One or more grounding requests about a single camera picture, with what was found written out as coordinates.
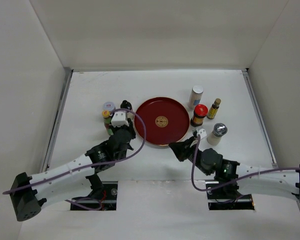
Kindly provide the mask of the yellow cap chili sauce bottle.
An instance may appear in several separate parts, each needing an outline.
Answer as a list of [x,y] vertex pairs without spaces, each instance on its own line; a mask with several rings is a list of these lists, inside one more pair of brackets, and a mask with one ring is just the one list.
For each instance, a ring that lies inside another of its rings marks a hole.
[[108,128],[108,124],[111,123],[111,112],[109,111],[102,111],[102,117],[103,117],[103,123],[104,123],[104,127],[107,131],[107,128]]

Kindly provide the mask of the black cap white-powder bottle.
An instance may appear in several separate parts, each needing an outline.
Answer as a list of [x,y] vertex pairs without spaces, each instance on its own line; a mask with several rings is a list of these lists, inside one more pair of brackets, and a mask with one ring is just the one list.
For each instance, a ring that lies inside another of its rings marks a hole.
[[[120,108],[121,109],[128,109],[130,111],[133,111],[133,107],[132,107],[132,104],[127,101],[127,100],[123,100],[122,103],[120,104]],[[128,111],[126,114],[127,114],[127,118],[133,120],[134,119],[134,114],[131,113],[130,111]]]

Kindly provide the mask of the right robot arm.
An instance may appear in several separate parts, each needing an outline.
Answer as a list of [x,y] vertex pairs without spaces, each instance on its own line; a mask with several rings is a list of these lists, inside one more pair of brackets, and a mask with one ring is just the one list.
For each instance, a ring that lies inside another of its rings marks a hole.
[[284,197],[300,203],[300,165],[298,167],[262,168],[228,160],[213,148],[199,150],[200,140],[190,137],[168,146],[176,158],[192,164],[206,176],[213,175],[217,185],[197,191],[215,193],[221,191],[229,200],[236,200],[250,194]]

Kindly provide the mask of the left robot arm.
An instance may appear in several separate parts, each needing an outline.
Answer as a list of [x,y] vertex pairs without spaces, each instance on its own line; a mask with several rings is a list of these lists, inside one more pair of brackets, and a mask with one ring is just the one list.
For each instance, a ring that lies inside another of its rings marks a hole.
[[127,124],[114,128],[108,140],[74,160],[42,173],[18,174],[9,193],[17,221],[29,220],[42,209],[63,200],[98,199],[104,188],[98,174],[125,159],[135,137],[133,122],[128,119]]

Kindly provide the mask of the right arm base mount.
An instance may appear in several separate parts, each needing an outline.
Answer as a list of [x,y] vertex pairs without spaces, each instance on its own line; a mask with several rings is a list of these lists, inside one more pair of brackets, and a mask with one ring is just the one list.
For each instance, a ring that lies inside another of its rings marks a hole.
[[235,185],[208,190],[207,200],[211,211],[255,210],[252,195],[242,195]]

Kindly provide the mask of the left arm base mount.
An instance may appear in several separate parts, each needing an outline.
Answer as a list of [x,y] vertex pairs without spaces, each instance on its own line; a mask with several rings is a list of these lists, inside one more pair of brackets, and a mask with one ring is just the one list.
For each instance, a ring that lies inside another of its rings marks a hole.
[[72,198],[71,211],[115,211],[117,209],[118,182],[101,181],[97,174],[86,177],[91,192],[87,196]]

